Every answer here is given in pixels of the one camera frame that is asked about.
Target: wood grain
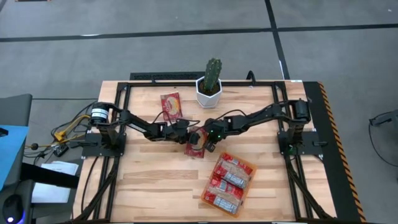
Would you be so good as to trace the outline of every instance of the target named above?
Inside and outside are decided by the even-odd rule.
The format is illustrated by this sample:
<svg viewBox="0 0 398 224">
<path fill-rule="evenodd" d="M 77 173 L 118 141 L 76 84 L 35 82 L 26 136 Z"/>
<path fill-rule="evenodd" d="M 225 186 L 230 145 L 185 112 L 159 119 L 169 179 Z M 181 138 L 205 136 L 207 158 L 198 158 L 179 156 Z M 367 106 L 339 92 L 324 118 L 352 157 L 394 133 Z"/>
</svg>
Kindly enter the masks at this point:
<svg viewBox="0 0 398 224">
<path fill-rule="evenodd" d="M 99 100 L 113 103 L 117 81 L 103 82 Z M 303 83 L 286 82 L 290 100 L 307 99 Z M 204 110 L 196 102 L 195 88 L 134 87 L 129 110 L 147 121 L 153 121 L 162 110 L 160 95 L 178 91 L 185 118 L 205 121 L 233 109 L 253 113 L 273 103 L 271 88 L 266 86 L 224 86 L 217 108 Z M 306 128 L 313 128 L 310 123 Z M 252 127 L 239 136 L 231 136 L 216 145 L 214 153 L 194 159 L 183 155 L 183 145 L 171 142 L 150 142 L 141 133 L 128 129 L 126 152 L 121 159 L 113 203 L 112 222 L 203 222 L 203 221 L 292 221 L 294 211 L 284 160 L 279 154 L 276 138 L 277 121 Z M 214 209 L 200 200 L 200 195 L 214 168 L 220 152 L 230 152 L 258 166 L 252 188 L 238 219 Z M 83 163 L 73 206 L 80 214 L 81 197 L 88 171 L 93 163 Z M 330 215 L 335 216 L 323 164 L 313 156 L 302 156 L 309 191 Z M 97 191 L 103 159 L 98 159 L 88 182 L 85 206 Z M 106 201 L 101 205 L 104 217 Z M 300 200 L 302 215 L 303 200 Z"/>
</svg>

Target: red snack bag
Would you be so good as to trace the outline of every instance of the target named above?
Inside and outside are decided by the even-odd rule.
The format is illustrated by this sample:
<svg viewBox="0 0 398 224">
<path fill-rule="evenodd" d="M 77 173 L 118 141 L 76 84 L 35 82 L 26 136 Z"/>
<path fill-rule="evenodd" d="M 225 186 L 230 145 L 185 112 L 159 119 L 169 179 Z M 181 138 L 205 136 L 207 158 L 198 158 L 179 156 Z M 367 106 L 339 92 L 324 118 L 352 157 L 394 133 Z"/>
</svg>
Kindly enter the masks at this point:
<svg viewBox="0 0 398 224">
<path fill-rule="evenodd" d="M 205 156 L 205 148 L 203 147 L 206 139 L 207 139 L 207 132 L 200 127 L 191 127 L 190 132 L 196 131 L 199 134 L 200 139 L 198 140 L 198 144 L 193 145 L 190 144 L 189 142 L 187 143 L 187 146 L 185 147 L 185 155 L 192 156 L 192 157 L 197 157 L 197 158 L 203 158 Z"/>
<path fill-rule="evenodd" d="M 226 162 L 224 159 L 220 159 L 219 163 L 214 169 L 214 172 L 222 179 L 239 187 L 240 189 L 244 189 L 249 180 L 249 176 L 246 173 L 245 175 L 239 174 L 237 171 L 237 166 L 230 162 Z"/>
<path fill-rule="evenodd" d="M 243 190 L 235 187 L 234 185 L 228 183 L 227 181 L 221 179 L 220 177 L 217 177 L 216 175 L 213 175 L 213 178 L 210 181 L 210 186 L 216 187 L 217 189 L 220 189 L 230 195 L 233 195 L 237 199 L 241 200 L 243 196 Z"/>
<path fill-rule="evenodd" d="M 210 189 L 211 188 L 209 188 L 204 195 L 205 200 L 209 201 L 213 205 L 216 205 L 217 207 L 222 208 L 223 210 L 226 210 L 227 212 L 236 214 L 236 211 L 238 210 L 238 205 L 231 203 L 230 201 L 223 198 L 220 194 L 217 194 Z"/>
<path fill-rule="evenodd" d="M 238 167 L 242 168 L 248 175 L 250 175 L 251 172 L 253 171 L 250 167 L 246 166 L 245 164 L 243 164 L 239 160 L 234 159 L 232 156 L 230 156 L 228 154 L 224 154 L 222 158 L 225 161 L 233 163 L 233 164 L 237 165 Z"/>
<path fill-rule="evenodd" d="M 168 121 L 169 117 L 172 121 L 175 121 L 177 118 L 182 118 L 180 95 L 178 92 L 161 95 L 160 101 L 162 103 L 162 109 L 165 112 L 163 113 L 163 119 L 165 121 Z"/>
</svg>

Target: package of snack bars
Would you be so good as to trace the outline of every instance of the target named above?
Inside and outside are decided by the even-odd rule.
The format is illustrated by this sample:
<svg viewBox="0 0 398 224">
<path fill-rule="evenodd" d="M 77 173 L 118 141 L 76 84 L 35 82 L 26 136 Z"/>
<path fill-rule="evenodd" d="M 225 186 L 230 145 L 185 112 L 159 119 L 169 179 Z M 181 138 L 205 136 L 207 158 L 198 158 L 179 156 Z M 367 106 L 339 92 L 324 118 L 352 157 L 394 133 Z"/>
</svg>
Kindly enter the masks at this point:
<svg viewBox="0 0 398 224">
<path fill-rule="evenodd" d="M 196 157 L 196 158 L 203 158 L 205 156 L 205 148 L 203 145 L 205 144 L 205 141 L 207 139 L 207 133 L 206 131 L 201 128 L 201 127 L 191 127 L 190 132 L 196 131 L 199 134 L 199 140 L 197 144 L 190 144 L 189 142 L 187 143 L 187 146 L 185 147 L 185 155 Z"/>
<path fill-rule="evenodd" d="M 237 156 L 221 153 L 201 199 L 237 218 L 257 167 Z"/>
<path fill-rule="evenodd" d="M 180 95 L 178 92 L 161 95 L 160 102 L 162 103 L 162 110 L 164 111 L 163 119 L 165 121 L 168 121 L 169 118 L 172 121 L 182 118 Z"/>
</svg>

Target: white hexagonal planter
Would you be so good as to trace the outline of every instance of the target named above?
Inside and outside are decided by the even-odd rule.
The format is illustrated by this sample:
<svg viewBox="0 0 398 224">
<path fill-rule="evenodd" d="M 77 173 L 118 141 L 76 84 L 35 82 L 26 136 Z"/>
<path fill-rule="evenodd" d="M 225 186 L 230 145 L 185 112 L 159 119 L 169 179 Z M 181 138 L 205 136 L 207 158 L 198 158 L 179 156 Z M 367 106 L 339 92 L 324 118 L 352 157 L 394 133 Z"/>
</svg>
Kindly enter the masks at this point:
<svg viewBox="0 0 398 224">
<path fill-rule="evenodd" d="M 204 109 L 208 108 L 215 108 L 217 105 L 218 100 L 220 99 L 221 93 L 223 92 L 223 87 L 221 86 L 221 80 L 218 79 L 218 84 L 220 84 L 220 90 L 218 93 L 214 94 L 213 96 L 208 96 L 204 95 L 199 92 L 199 83 L 204 79 L 205 77 L 201 77 L 198 80 L 196 80 L 197 83 L 197 101 L 201 107 Z"/>
</svg>

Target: computer mouse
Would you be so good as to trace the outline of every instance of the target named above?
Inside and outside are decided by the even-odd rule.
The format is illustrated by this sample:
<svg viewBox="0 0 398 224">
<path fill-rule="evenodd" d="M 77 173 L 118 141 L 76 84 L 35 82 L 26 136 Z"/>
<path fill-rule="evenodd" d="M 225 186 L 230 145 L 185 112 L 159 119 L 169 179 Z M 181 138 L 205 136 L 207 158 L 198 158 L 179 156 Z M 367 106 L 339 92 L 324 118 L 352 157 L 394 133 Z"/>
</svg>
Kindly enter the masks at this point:
<svg viewBox="0 0 398 224">
<path fill-rule="evenodd" d="M 8 224 L 16 224 L 22 220 L 24 207 L 22 206 L 21 196 L 10 195 L 2 206 L 2 215 Z"/>
</svg>

